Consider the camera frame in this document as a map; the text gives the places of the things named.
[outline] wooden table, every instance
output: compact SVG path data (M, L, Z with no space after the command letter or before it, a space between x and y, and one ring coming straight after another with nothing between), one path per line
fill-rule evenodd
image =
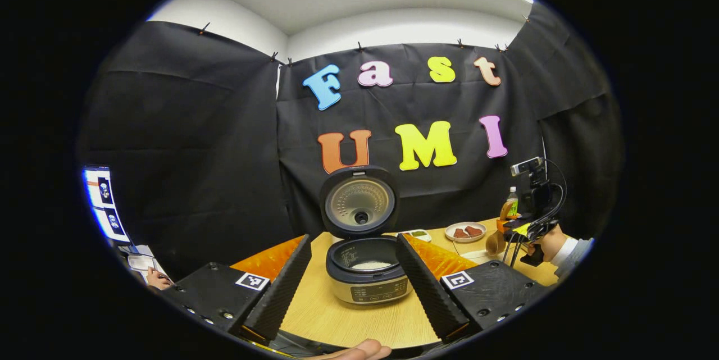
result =
M427 231L434 245L453 252L456 245L456 251L463 254L483 250L487 236L497 229L495 219L480 221L480 224L487 227L487 234L470 243L453 244L444 235L444 229ZM399 301L375 306L357 306L337 299L332 294L331 278L325 270L325 257L331 245L332 236L327 232L313 240L312 260L300 281L281 330L339 347L352 347L367 338L377 339L383 345L396 349L439 342L415 291ZM524 254L523 250L519 253L514 264L516 270L545 286L557 282L555 266L550 263L542 263L537 267L525 265L519 261Z

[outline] rice cooker lid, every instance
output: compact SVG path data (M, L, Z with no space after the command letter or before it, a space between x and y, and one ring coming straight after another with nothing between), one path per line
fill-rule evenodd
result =
M341 239L368 238L395 225L399 196L380 166L350 166L332 172L320 191L324 226Z

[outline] black backdrop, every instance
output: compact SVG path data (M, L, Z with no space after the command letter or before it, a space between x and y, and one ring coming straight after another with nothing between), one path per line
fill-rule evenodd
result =
M452 61L457 77L453 82L435 83L427 65L432 56ZM495 64L501 84L491 86L472 63L486 57ZM361 86L360 66L380 60L390 65L393 84ZM291 217L313 234L321 232L319 189L328 174L322 166L323 133L342 133L342 162L357 158L352 130L372 132L368 140L370 165L390 171L398 183L400 213L397 230L436 229L453 222L496 217L511 179L509 166L542 155L541 134L528 112L529 102L518 86L516 72L508 69L504 55L491 48L460 48L449 44L398 44L340 51L298 61L280 69L277 97L277 144L283 181L290 196ZM335 64L341 84L339 102L320 111L305 78ZM488 158L488 139L479 119L500 117L499 128L506 156ZM450 122L449 137L456 165L401 171L403 159L398 125L414 124L427 137L432 122Z
M562 230L596 237L616 200L625 156L621 111L607 74L582 38L539 2L505 55L541 128L547 158L567 179ZM560 173L548 169L560 183Z
M436 83L427 60L446 56L456 79ZM472 63L495 64L498 86L484 81ZM393 83L361 86L360 66L385 61ZM339 67L342 98L325 110L303 81L329 64ZM498 115L508 154L488 158L488 140L478 119ZM426 137L432 122L449 121L453 166L401 171L402 144L395 127L414 124ZM586 45L546 7L535 3L508 50L450 44L385 45L331 53L280 69L277 143L290 216L305 232L322 229L318 194L328 174L321 163L323 133L342 133L342 163L357 158L352 130L372 132L370 165L398 180L398 230L434 229L453 222L498 215L511 185L527 191L526 176L511 178L509 166L534 156L555 161L568 183L562 230L577 238L601 231L616 197L624 159L620 113L608 79ZM560 173L549 166L555 183Z
M82 163L109 165L126 231L175 280L293 237L275 141L277 62L235 41L146 22L88 96Z
M81 162L111 166L128 234L150 245L174 278L207 261L230 265L295 235L322 232L318 194L328 174L317 138L324 133L344 135L340 152L350 165L357 155L349 133L372 132L370 164L398 181L397 230L496 216L509 186L527 190L526 176L511 178L509 166L545 148L567 176L565 232L596 236L611 210L624 153L616 102L585 45L539 4L503 52L398 44L283 66L276 104L277 62L198 32L169 22L139 25L103 64L78 144ZM432 80L432 56L452 61L454 81ZM483 79L473 65L480 57L495 64L501 84ZM376 60L390 65L393 84L360 85L360 66ZM342 98L320 111L302 82L330 63L339 66ZM500 117L506 156L488 157L479 122L486 115ZM395 128L414 124L427 136L439 120L452 125L456 165L401 171Z

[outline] person's hand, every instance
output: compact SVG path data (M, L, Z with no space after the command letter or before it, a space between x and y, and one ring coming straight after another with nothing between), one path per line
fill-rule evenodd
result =
M147 268L147 284L154 288L167 289L172 285L172 281L151 266Z
M356 347L321 356L306 357L305 360L380 360L392 353L392 349L375 339L367 339Z
M562 229L560 229L559 224L557 224L557 226L553 227L550 232L547 232L547 234L541 237L537 242L541 245L542 252L544 252L543 260L552 261L566 241L567 235L562 233ZM529 245L529 249L527 250L529 255L534 253L533 245L534 243Z

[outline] plastic bottle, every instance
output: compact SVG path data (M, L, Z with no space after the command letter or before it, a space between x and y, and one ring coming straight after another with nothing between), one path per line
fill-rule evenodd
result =
M507 197L507 201L513 202L512 208L509 209L507 217L514 219L517 217L517 209L519 207L519 197L517 196L517 188L515 186L511 186L511 188L509 188L509 197Z

